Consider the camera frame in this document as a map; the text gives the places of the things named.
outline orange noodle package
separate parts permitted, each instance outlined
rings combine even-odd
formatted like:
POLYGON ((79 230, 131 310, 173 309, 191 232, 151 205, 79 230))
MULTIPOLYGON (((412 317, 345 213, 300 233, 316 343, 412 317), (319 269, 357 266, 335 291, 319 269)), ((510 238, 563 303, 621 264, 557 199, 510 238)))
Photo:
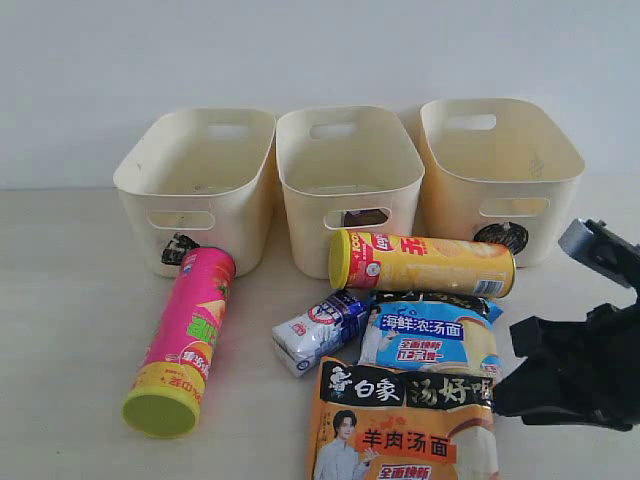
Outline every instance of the orange noodle package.
POLYGON ((307 480, 497 480, 491 385, 325 357, 307 480))

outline yellow lid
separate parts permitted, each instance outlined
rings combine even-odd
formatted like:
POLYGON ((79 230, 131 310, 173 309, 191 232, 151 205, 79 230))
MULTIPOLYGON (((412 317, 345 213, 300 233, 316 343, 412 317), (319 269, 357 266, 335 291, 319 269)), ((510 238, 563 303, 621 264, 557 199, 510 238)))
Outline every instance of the yellow lid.
POLYGON ((331 239, 329 250, 329 281, 331 288, 344 288, 351 266, 351 242, 349 232, 338 230, 331 239))
POLYGON ((129 392, 122 416, 129 426, 151 437, 174 438, 195 428, 200 406, 193 397, 173 388, 143 386, 129 392))

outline plastic storage basket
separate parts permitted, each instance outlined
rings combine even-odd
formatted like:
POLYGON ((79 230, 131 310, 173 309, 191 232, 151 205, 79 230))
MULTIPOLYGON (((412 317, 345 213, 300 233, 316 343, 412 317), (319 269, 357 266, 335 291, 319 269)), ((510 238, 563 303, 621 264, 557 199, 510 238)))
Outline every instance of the plastic storage basket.
POLYGON ((175 233, 253 269, 273 213, 275 118, 245 109, 194 109, 157 120, 113 180, 145 259, 176 276, 162 252, 175 233))
POLYGON ((562 131, 521 100, 439 100, 420 113, 429 235, 504 243, 518 266, 544 260, 584 170, 562 131))
POLYGON ((305 274, 328 278, 329 242, 348 215, 382 213, 383 221, 353 228, 411 234, 424 166, 393 113, 367 106, 288 113, 278 120, 276 158, 293 258, 305 274))

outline table surface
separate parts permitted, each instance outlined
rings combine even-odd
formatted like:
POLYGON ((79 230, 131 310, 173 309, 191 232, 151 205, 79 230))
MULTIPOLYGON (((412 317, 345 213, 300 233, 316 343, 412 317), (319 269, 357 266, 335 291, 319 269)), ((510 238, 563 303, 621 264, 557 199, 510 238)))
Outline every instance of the table surface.
MULTIPOLYGON (((636 177, 586 177, 575 214, 640 240, 636 177)), ((273 325, 330 293, 290 254, 279 206, 261 264, 236 280, 200 427, 152 440, 120 418, 172 280, 143 265, 114 190, 0 192, 0 479, 302 480, 315 371, 293 378, 271 350, 273 325)), ((556 248, 520 269, 496 322, 505 372, 509 325, 536 314, 582 320, 634 295, 556 248)), ((352 361, 357 346, 341 352, 352 361)), ((527 427, 497 418, 504 479, 637 478, 640 429, 527 427)))

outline basket handle hole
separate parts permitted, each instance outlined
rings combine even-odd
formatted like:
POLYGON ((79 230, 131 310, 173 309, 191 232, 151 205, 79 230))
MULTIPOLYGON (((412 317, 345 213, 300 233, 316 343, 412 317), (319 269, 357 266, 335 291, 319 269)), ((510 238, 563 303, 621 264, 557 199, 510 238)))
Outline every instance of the basket handle hole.
POLYGON ((207 136, 211 140, 244 141, 249 138, 249 126, 237 123, 214 123, 207 126, 207 136))
POLYGON ((548 198, 487 198, 480 205, 485 217, 537 217, 549 206, 548 198))
POLYGON ((313 140, 346 138, 355 135, 357 128, 355 122, 314 125, 309 130, 309 135, 313 140))
POLYGON ((341 228, 367 228, 384 225, 391 218, 391 210, 385 207, 362 210, 333 210, 324 217, 324 226, 330 230, 341 228))
POLYGON ((205 211, 156 210, 147 214, 147 220, 159 230, 211 230, 216 224, 214 216, 205 211))
POLYGON ((446 128, 455 130, 493 130, 497 119, 493 114, 460 115, 449 117, 445 122, 446 128))

